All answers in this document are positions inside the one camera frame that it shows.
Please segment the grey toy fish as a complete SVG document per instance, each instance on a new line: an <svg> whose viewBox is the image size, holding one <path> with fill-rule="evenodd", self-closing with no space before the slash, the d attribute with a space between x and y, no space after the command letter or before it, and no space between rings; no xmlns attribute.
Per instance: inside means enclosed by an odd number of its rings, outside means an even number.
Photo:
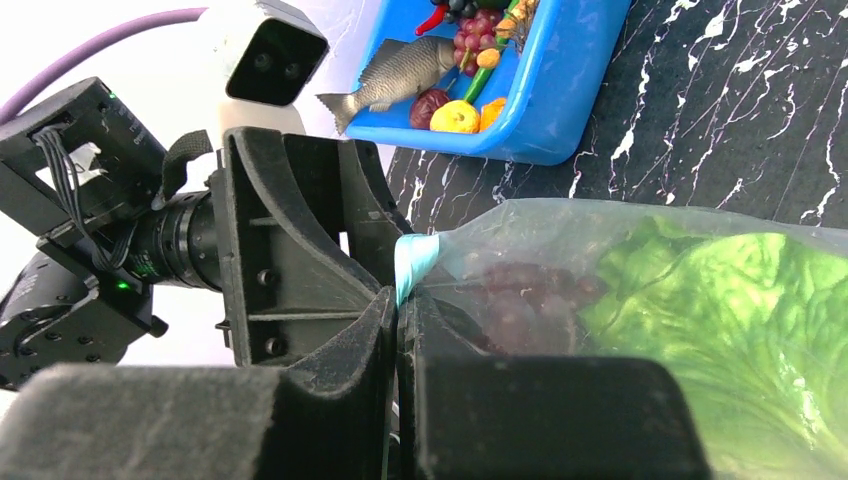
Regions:
<svg viewBox="0 0 848 480"><path fill-rule="evenodd" d="M422 36L412 42L386 39L363 69L351 93L323 93L316 98L333 114L343 134L362 110L385 112L438 84L455 66L450 38Z"/></svg>

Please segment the dark purple grape bunch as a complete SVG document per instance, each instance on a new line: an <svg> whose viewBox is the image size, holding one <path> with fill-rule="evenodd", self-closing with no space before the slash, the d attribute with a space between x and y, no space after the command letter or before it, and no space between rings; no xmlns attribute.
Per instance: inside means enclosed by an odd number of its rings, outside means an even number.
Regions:
<svg viewBox="0 0 848 480"><path fill-rule="evenodd" d="M478 304L486 351L508 355L574 355L590 344L579 312L596 303L607 286L595 275L561 267L501 262L463 286Z"/></svg>

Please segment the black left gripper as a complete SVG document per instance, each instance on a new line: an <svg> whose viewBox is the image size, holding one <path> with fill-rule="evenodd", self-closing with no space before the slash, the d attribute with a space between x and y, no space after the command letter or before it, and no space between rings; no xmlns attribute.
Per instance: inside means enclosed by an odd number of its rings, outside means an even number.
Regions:
<svg viewBox="0 0 848 480"><path fill-rule="evenodd" d="M236 363L287 365L393 283L394 245L410 232L373 143L237 127L206 191L140 220L126 265L152 284L222 293Z"/></svg>

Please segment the clear zip top bag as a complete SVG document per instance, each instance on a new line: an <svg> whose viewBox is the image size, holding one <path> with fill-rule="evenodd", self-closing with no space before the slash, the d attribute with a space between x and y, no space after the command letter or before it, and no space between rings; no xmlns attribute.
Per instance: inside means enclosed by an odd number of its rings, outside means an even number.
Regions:
<svg viewBox="0 0 848 480"><path fill-rule="evenodd" d="M509 200L394 247L482 350L654 360L719 479L847 475L847 233L723 210Z"/></svg>

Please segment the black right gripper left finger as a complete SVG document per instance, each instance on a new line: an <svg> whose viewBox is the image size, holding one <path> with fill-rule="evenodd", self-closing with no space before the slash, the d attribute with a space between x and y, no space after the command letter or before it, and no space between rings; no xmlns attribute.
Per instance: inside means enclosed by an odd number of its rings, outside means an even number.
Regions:
<svg viewBox="0 0 848 480"><path fill-rule="evenodd" d="M286 367L58 365L1 424L5 479L381 479L394 291Z"/></svg>

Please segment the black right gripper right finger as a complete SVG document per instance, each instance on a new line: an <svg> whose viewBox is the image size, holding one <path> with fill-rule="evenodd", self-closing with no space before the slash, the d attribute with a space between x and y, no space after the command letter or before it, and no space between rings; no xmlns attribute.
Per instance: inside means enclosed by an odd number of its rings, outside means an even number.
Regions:
<svg viewBox="0 0 848 480"><path fill-rule="evenodd" d="M398 313L405 479L709 479L678 383L627 357L488 354L415 290Z"/></svg>

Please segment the brown longan fruit bunch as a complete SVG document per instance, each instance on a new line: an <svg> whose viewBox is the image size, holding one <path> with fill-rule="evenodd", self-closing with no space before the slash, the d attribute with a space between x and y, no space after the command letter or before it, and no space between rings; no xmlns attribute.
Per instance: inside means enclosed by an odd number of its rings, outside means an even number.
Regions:
<svg viewBox="0 0 848 480"><path fill-rule="evenodd" d="M538 6L539 2L536 0L520 0L520 4L512 10L514 19L517 22L516 30L512 34L512 38L507 46L501 51L502 56L505 50L513 50L518 57L523 55L525 44L533 26ZM480 53L491 54L494 59L497 59L498 52L496 50L491 50L491 48L483 50ZM484 64L483 56L480 56L480 60L477 60L477 64Z"/></svg>

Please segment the green toy lettuce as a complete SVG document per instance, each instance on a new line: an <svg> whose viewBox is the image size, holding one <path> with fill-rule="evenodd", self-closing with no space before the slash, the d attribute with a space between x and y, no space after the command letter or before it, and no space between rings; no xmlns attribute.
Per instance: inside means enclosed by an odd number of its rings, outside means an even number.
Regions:
<svg viewBox="0 0 848 480"><path fill-rule="evenodd" d="M718 477L846 477L844 257L652 217L597 274L606 293L580 314L595 351L672 373Z"/></svg>

